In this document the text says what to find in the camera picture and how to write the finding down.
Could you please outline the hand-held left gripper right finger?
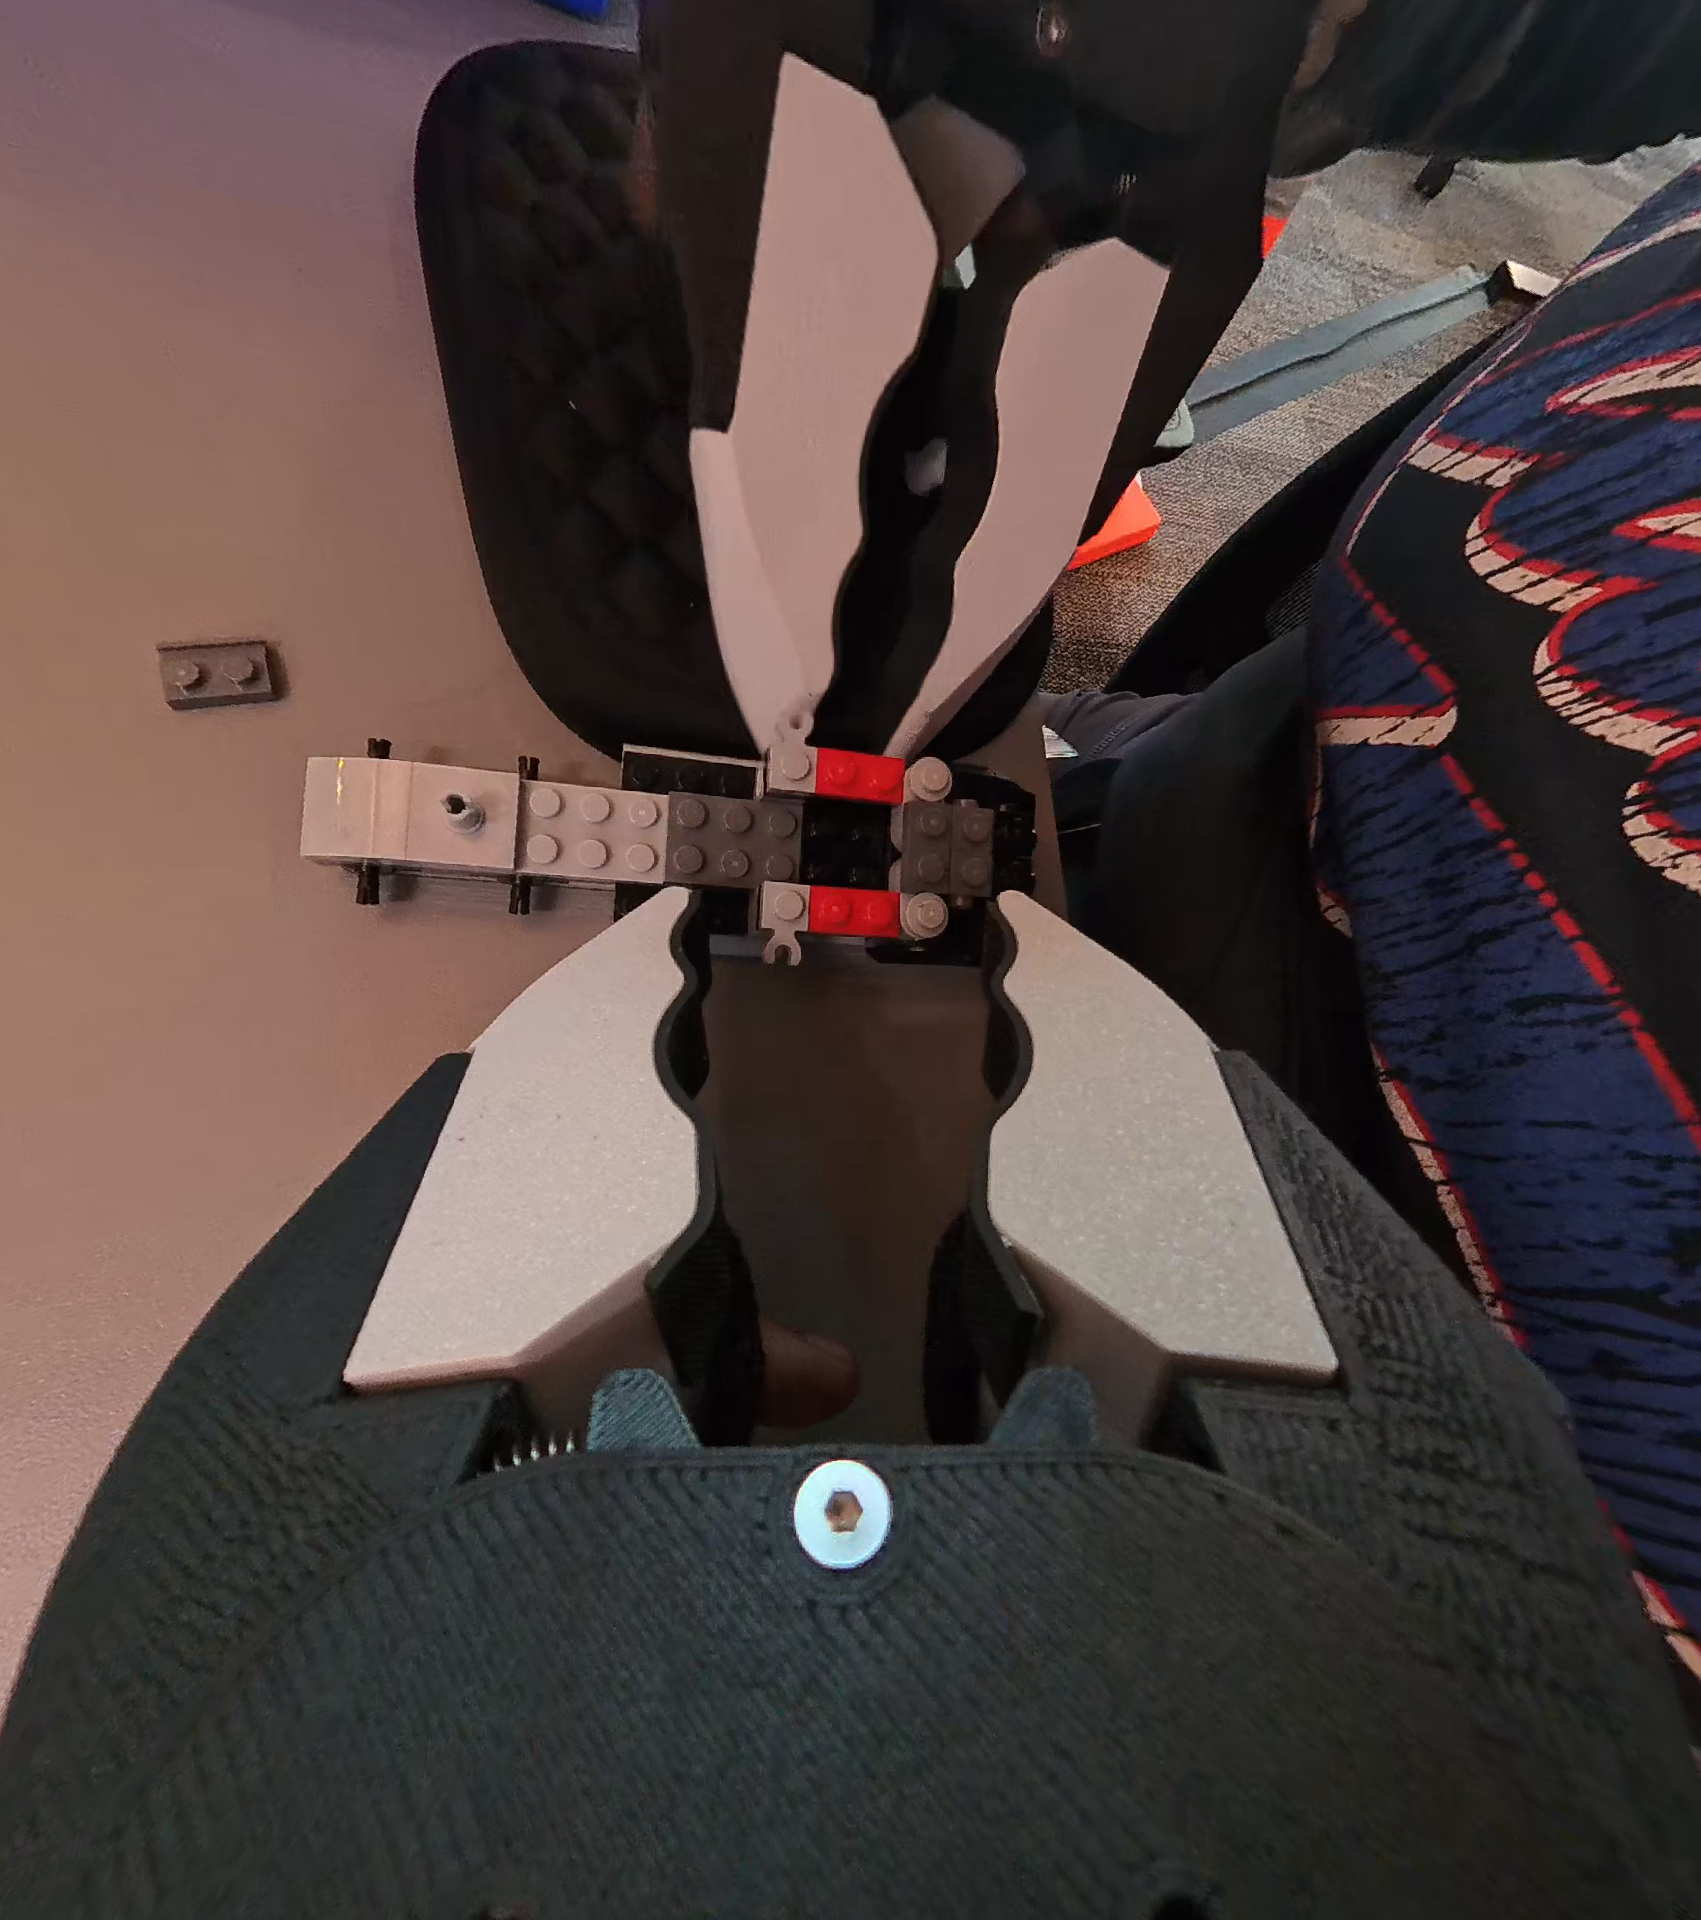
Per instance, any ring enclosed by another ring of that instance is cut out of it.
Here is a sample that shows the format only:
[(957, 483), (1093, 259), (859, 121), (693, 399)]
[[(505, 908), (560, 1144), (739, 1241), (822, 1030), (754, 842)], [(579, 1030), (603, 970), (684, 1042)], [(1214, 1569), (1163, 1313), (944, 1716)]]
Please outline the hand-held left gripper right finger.
[(1093, 1384), (1333, 1381), (1214, 1042), (1029, 893), (999, 911), (1023, 1049), (986, 1148), (986, 1212), (1040, 1306), (1034, 1362)]

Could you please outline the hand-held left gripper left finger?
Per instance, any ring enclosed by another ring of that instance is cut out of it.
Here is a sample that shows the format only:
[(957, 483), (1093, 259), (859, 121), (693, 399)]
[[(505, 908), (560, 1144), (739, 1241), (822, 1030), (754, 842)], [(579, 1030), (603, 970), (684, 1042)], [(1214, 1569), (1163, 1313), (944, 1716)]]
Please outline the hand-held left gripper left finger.
[(679, 1380), (645, 1281), (700, 1200), (697, 1125), (658, 1055), (694, 983), (679, 952), (693, 904), (661, 887), (475, 1038), (346, 1384)]

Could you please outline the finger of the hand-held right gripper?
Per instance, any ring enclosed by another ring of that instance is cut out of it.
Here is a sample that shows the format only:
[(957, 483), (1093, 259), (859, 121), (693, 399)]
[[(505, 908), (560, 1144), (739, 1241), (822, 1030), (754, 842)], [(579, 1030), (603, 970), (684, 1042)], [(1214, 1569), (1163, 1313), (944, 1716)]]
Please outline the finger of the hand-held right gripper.
[(890, 562), (916, 530), (898, 398), (938, 283), (885, 108), (785, 51), (731, 421), (690, 434), (719, 664), (757, 754), (811, 741), (859, 562)]
[(929, 746), (1067, 571), (1167, 279), (1133, 246), (1078, 246), (1016, 296), (993, 384), (990, 490), (955, 562), (951, 628), (887, 754)]

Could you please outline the grey red toy brick car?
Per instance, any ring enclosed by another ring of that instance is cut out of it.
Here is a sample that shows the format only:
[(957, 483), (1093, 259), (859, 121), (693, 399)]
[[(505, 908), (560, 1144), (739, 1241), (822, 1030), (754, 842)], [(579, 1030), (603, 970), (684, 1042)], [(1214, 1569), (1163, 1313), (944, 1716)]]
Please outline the grey red toy brick car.
[(472, 878), (542, 893), (603, 892), (614, 911), (665, 887), (713, 897), (726, 938), (769, 963), (808, 941), (974, 963), (986, 904), (1038, 878), (1034, 796), (981, 765), (782, 741), (763, 757), (625, 746), (609, 780), (398, 760), (388, 741), (313, 757), (299, 856), (354, 875)]

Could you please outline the small grey brick plate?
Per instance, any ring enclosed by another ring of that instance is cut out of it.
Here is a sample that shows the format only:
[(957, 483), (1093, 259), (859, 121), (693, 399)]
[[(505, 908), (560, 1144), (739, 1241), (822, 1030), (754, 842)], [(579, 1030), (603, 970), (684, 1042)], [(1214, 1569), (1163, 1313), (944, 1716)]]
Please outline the small grey brick plate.
[(177, 712), (269, 704), (288, 684), (277, 649), (261, 635), (169, 642), (154, 657), (163, 698)]

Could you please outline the grey desk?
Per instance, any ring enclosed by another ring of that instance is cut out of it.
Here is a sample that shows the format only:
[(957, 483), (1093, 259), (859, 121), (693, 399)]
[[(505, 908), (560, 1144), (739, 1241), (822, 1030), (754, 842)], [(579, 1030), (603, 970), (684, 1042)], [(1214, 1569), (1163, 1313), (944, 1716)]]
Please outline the grey desk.
[[(675, 1649), (761, 1487), (495, 1463), (516, 1407), (337, 1387), (459, 1052), (606, 915), (383, 908), (296, 856), (303, 761), (395, 732), (594, 765), (505, 652), (409, 167), (505, 2), (0, 2), (0, 1916), (671, 1916), (657, 1705), (837, 1705), (835, 1643)], [(177, 712), (154, 649), (287, 697)]]

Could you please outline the orange white traffic cone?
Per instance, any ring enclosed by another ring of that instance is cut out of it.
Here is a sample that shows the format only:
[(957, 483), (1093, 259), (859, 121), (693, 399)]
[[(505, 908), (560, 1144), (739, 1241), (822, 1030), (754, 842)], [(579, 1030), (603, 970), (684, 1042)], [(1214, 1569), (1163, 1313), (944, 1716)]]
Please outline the orange white traffic cone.
[(1160, 521), (1158, 503), (1145, 486), (1145, 475), (1133, 475), (1103, 527), (1078, 542), (1075, 553), (1071, 556), (1071, 573), (1152, 542), (1160, 532)]

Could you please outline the black dimpled wrist rest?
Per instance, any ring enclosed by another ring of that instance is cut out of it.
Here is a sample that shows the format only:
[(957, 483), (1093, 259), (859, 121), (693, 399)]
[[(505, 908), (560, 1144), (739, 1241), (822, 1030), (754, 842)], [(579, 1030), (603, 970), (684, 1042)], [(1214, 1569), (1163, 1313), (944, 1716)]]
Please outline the black dimpled wrist rest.
[(782, 54), (923, 98), (1038, 178), (1071, 121), (960, 2), (645, 2), (639, 50), (486, 47), (417, 132), (453, 449), (505, 643), (587, 746), (742, 754), (694, 503), (697, 370), (742, 322)]

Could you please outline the person's dark trousers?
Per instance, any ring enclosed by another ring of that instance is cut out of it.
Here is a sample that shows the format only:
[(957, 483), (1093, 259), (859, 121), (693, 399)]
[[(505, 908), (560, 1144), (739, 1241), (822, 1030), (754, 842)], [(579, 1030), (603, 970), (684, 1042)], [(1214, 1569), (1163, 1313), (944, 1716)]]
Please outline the person's dark trousers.
[(1199, 694), (1040, 694), (1071, 915), (1252, 1059), (1381, 1193), (1399, 1138), (1351, 946), (1318, 908), (1306, 635)]

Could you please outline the person's printed dark shirt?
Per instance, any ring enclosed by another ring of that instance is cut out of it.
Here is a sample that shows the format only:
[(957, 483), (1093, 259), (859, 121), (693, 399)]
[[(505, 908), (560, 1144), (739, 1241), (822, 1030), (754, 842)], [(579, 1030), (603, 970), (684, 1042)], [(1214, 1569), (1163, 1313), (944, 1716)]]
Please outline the person's printed dark shirt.
[(1411, 1184), (1701, 1694), (1701, 163), (1391, 444), (1311, 675)]

